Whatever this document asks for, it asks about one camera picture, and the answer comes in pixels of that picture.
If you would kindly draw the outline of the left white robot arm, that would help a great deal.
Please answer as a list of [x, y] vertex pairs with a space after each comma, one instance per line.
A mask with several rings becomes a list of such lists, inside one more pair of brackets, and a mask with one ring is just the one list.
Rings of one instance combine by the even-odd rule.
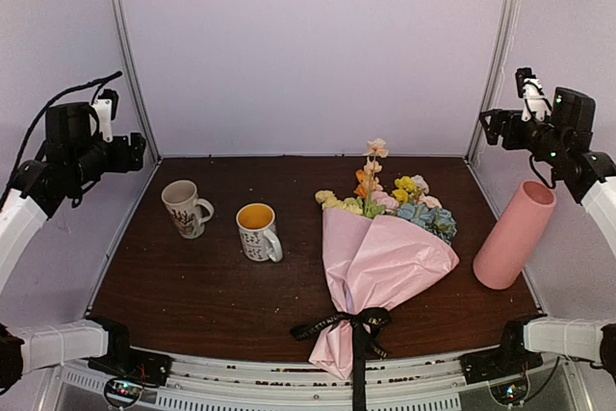
[[[12, 173], [1, 208], [1, 281], [9, 277], [30, 241], [64, 200], [78, 207], [106, 173], [143, 167], [145, 137], [137, 132], [116, 136], [116, 103], [98, 99], [44, 111], [45, 140], [33, 160]], [[101, 358], [118, 376], [139, 365], [126, 326], [105, 318], [41, 328], [1, 328], [1, 390], [29, 372], [73, 359]]]

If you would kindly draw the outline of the pink wrapping paper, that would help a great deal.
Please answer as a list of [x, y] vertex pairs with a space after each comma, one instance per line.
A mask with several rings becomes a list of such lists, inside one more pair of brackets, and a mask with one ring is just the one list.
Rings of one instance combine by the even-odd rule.
[[403, 218], [322, 214], [322, 261], [337, 312], [393, 310], [430, 288], [459, 263], [440, 238]]

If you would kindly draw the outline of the artificial flower bunch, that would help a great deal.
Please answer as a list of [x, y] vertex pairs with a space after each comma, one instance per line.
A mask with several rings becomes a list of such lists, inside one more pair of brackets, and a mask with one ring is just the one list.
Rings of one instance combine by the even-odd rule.
[[457, 223], [452, 212], [430, 194], [430, 188], [421, 175], [402, 175], [394, 180], [394, 189], [386, 192], [378, 174], [380, 161], [389, 156], [387, 142], [381, 138], [367, 142], [363, 153], [364, 165], [355, 171], [357, 185], [353, 195], [338, 197], [329, 190], [319, 190], [315, 199], [321, 208], [339, 209], [354, 215], [374, 219], [379, 216], [402, 218], [451, 244], [457, 234]]

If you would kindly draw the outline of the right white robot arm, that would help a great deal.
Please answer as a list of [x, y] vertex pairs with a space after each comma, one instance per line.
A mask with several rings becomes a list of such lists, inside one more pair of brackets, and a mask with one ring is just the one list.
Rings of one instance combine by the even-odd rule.
[[[524, 149], [529, 160], [551, 167], [552, 182], [562, 181], [573, 200], [593, 218], [611, 248], [615, 247], [615, 162], [590, 149], [596, 104], [576, 90], [557, 88], [552, 112], [544, 120], [523, 120], [523, 112], [494, 109], [479, 122], [489, 144], [502, 141], [507, 150]], [[503, 346], [494, 352], [498, 371], [514, 373], [530, 353], [576, 358], [615, 374], [615, 322], [573, 321], [536, 316], [509, 322]]]

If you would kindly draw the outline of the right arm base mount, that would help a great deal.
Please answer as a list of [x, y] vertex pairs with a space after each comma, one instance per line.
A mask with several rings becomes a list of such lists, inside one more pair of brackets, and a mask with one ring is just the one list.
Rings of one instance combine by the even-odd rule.
[[530, 397], [529, 372], [543, 365], [539, 353], [509, 354], [492, 348], [464, 354], [460, 364], [468, 385], [486, 382], [499, 405], [522, 405]]

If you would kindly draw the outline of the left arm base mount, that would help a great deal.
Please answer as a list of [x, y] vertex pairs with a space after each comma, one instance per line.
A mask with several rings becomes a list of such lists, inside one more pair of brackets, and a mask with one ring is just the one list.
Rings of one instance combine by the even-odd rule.
[[171, 365], [168, 355], [138, 349], [131, 349], [126, 361], [111, 355], [88, 359], [90, 369], [109, 376], [103, 398], [118, 410], [136, 405], [147, 392], [165, 386]]

